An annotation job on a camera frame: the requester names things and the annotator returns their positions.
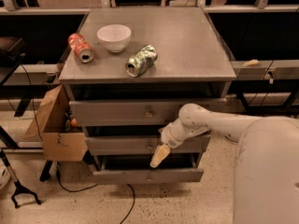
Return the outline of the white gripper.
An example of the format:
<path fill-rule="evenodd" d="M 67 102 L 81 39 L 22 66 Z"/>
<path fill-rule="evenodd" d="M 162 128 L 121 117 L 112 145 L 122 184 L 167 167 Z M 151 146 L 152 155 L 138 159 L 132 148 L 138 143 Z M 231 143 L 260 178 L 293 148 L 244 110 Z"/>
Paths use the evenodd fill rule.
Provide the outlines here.
<path fill-rule="evenodd" d="M 159 129 L 161 146 L 157 146 L 150 161 L 150 167 L 156 168 L 170 154 L 170 148 L 177 148 L 186 139 L 206 133 L 209 127 L 205 123 L 196 120 L 176 119 Z"/>

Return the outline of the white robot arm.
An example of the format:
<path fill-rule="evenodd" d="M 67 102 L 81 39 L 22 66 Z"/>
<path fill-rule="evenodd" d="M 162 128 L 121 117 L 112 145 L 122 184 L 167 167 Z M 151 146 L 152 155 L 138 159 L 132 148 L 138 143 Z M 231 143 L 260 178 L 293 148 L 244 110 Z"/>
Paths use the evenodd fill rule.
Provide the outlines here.
<path fill-rule="evenodd" d="M 186 104 L 162 128 L 150 166 L 208 130 L 237 142 L 234 224 L 299 224 L 299 120 L 209 111 Z"/>

